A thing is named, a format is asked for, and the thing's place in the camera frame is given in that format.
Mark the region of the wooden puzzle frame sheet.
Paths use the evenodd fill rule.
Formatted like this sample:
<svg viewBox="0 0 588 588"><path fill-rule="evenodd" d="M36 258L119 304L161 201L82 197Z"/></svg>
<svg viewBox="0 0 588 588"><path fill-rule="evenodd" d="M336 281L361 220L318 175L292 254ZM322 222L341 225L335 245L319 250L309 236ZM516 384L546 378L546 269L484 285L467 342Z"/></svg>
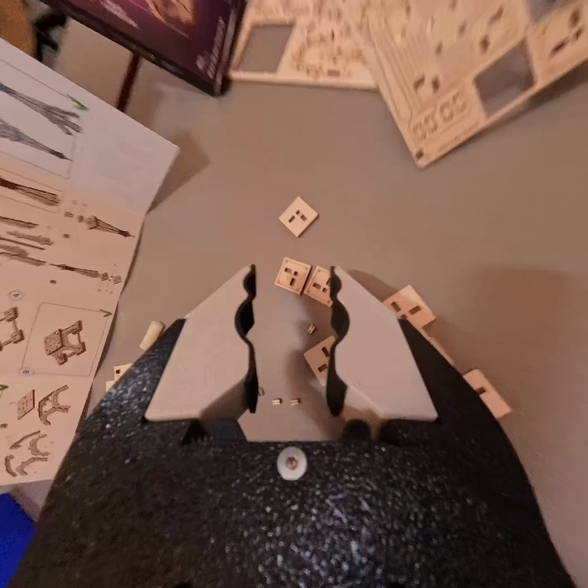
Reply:
<svg viewBox="0 0 588 588"><path fill-rule="evenodd" d="M587 1L383 1L366 23L421 168L587 62Z"/></svg>

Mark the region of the wooden tower parts sheet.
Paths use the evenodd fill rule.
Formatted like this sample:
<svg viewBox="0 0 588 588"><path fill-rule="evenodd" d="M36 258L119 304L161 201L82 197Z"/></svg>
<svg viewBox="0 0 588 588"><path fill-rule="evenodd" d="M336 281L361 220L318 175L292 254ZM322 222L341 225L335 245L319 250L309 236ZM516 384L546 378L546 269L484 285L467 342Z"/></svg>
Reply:
<svg viewBox="0 0 588 588"><path fill-rule="evenodd" d="M252 33L265 26L291 27L284 52L274 72L246 70L243 60ZM229 78L264 84L378 89L340 1L248 1Z"/></svg>

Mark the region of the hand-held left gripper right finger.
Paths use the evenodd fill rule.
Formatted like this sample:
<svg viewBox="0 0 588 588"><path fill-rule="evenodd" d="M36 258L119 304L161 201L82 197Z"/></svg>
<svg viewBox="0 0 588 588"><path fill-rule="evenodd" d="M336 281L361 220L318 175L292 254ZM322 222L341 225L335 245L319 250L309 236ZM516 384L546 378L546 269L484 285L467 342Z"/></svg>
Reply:
<svg viewBox="0 0 588 588"><path fill-rule="evenodd" d="M437 411L391 310L338 266L330 269L331 326L326 402L387 421L434 421Z"/></svg>

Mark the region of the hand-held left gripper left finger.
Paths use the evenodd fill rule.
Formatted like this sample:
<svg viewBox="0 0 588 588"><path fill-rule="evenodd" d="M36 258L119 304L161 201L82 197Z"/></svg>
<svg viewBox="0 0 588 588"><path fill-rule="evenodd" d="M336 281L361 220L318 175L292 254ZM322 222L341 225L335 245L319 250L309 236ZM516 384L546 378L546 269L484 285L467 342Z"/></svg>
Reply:
<svg viewBox="0 0 588 588"><path fill-rule="evenodd" d="M151 422L239 419L255 413L256 266L247 265L190 311L146 410Z"/></svg>

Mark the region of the dark puzzle box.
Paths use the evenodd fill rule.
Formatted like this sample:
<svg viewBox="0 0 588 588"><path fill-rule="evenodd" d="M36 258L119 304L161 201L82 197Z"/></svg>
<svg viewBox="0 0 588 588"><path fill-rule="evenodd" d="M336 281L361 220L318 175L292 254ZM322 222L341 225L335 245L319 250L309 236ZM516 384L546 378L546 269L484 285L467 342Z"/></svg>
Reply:
<svg viewBox="0 0 588 588"><path fill-rule="evenodd" d="M209 96L226 92L246 1L51 1Z"/></svg>

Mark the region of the paper instruction sheet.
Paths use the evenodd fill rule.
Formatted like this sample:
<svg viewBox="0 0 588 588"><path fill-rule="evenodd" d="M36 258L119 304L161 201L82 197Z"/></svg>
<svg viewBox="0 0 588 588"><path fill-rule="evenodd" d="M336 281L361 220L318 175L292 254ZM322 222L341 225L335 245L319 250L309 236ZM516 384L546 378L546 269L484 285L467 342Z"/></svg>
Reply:
<svg viewBox="0 0 588 588"><path fill-rule="evenodd" d="M55 477L178 152L1 41L1 493Z"/></svg>

